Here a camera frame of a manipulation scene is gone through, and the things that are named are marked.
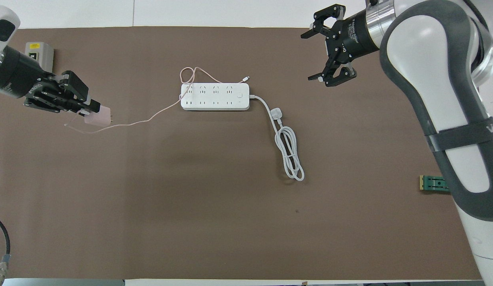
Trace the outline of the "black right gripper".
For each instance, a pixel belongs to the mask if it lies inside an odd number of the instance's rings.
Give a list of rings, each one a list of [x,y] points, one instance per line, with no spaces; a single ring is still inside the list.
[[[345,12],[346,7],[339,4],[321,9],[314,13],[314,22],[309,30],[301,34],[302,39],[308,39],[317,34],[330,38],[330,49],[334,53],[334,59],[328,59],[323,71],[309,76],[308,80],[318,80],[326,87],[346,83],[357,76],[351,62],[379,50],[370,37],[366,12],[361,11],[344,19]],[[324,22],[330,17],[337,21],[332,27],[327,27]]]

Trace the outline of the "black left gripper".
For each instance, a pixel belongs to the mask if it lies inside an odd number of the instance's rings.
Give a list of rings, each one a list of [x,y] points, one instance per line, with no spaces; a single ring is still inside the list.
[[[90,97],[88,86],[76,73],[63,72],[63,89],[55,76],[10,46],[0,52],[0,93],[15,99],[25,97],[26,107],[46,112],[84,116],[100,111],[101,104]]]

